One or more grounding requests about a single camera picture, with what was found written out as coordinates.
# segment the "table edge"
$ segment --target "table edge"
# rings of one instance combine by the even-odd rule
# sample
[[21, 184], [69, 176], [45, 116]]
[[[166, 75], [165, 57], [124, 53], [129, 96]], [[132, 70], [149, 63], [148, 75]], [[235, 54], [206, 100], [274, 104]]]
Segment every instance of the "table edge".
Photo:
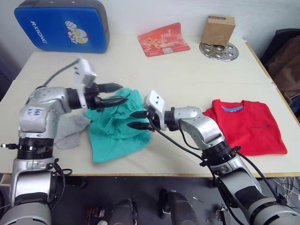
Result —
[[[267, 172], [263, 173], [267, 178], [273, 177], [299, 177], [300, 172]], [[258, 173], [253, 173], [256, 178], [260, 178]], [[122, 177], [199, 177], [209, 178], [212, 177], [210, 173], [73, 173], [71, 176], [122, 176]]]

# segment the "metal plate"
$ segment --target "metal plate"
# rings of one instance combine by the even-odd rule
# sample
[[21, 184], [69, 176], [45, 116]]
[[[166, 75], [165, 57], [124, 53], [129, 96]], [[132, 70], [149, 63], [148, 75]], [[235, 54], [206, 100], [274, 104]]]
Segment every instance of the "metal plate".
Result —
[[200, 43], [199, 49], [208, 58], [221, 62], [234, 60], [239, 55], [239, 50], [230, 42], [225, 46]]

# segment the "white wall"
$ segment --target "white wall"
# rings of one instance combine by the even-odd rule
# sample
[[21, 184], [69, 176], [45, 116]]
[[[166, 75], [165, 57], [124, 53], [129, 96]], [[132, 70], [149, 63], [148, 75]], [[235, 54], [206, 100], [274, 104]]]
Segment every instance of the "white wall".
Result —
[[[183, 36], [199, 36], [208, 14], [234, 16], [234, 35], [246, 39], [259, 56], [276, 30], [300, 28], [300, 0], [100, 1], [106, 8], [111, 34], [137, 35], [180, 22]], [[21, 2], [0, 0], [0, 45], [20, 68], [36, 49], [14, 17]]]

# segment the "red package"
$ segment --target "red package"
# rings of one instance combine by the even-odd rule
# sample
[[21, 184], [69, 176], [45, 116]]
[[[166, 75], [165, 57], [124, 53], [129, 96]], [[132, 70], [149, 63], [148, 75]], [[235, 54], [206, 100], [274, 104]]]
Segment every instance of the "red package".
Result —
[[156, 56], [190, 50], [181, 35], [180, 22], [138, 36], [146, 56]]

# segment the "white label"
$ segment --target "white label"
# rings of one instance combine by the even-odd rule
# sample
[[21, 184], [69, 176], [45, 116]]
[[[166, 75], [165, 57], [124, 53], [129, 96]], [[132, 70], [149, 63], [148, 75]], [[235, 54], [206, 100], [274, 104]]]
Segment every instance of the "white label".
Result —
[[163, 48], [162, 50], [163, 50], [164, 54], [170, 54], [170, 53], [174, 52], [172, 48]]
[[45, 108], [29, 106], [25, 111], [25, 115], [23, 117], [24, 121], [34, 121], [41, 117]]

